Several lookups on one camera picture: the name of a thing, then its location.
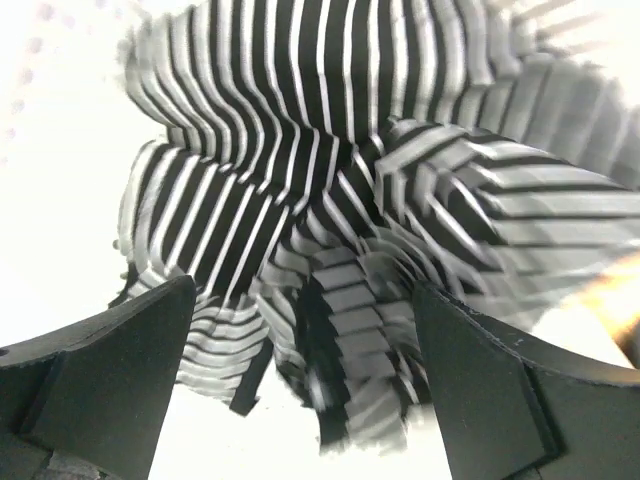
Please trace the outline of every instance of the dotted pattern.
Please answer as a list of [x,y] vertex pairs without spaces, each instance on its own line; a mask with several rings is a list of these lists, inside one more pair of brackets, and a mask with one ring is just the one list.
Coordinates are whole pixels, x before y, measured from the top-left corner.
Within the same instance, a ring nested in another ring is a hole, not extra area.
[[[35,10],[35,18],[31,20],[31,25],[28,26],[28,31],[32,32],[29,35],[25,45],[24,53],[21,58],[21,67],[15,74],[15,83],[12,92],[12,100],[8,106],[7,118],[5,125],[9,127],[4,131],[0,143],[4,144],[3,147],[10,147],[10,142],[16,137],[16,125],[20,120],[20,115],[25,110],[25,105],[28,102],[29,90],[32,87],[34,79],[37,77],[37,65],[40,60],[40,56],[44,55],[43,50],[45,42],[50,46],[52,43],[56,43],[55,38],[46,38],[46,33],[51,31],[59,31],[56,29],[47,28],[51,25],[51,22],[57,22],[56,27],[62,26],[67,31],[72,31],[74,35],[78,35],[79,41],[82,41],[83,36],[93,37],[95,35],[96,27],[98,25],[92,25],[91,19],[77,18],[74,16],[73,8],[74,2],[65,0],[57,0],[57,3],[40,3]],[[134,11],[134,7],[137,11],[144,11],[140,7],[141,0],[133,0],[132,3],[122,5],[117,4],[114,0],[93,0],[93,5],[87,2],[90,9],[95,9],[97,18],[103,16],[105,20],[111,20],[116,22],[122,22],[125,20],[125,13],[131,10]],[[95,20],[93,17],[93,23],[99,23],[99,20]],[[8,164],[9,158],[7,156],[0,159],[0,166]]]

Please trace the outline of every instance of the clothing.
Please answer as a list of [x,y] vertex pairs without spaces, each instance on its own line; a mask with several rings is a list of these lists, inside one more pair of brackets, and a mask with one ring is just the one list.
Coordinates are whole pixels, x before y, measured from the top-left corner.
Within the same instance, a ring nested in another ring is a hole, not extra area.
[[401,438],[415,282],[529,330],[636,248],[619,85],[492,5],[209,0],[143,30],[127,92],[167,140],[123,196],[119,301],[194,277],[179,382],[247,413],[273,353],[323,444]]

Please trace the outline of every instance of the crumpled garment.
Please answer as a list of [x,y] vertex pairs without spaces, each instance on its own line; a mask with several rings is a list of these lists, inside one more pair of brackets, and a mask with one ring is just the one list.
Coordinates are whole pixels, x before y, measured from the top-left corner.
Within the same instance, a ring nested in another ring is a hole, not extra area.
[[517,5],[208,0],[141,30],[127,93],[167,133],[114,304],[194,278],[178,382],[247,414],[273,357],[322,445],[401,447],[416,282],[528,331],[637,249],[637,115]]

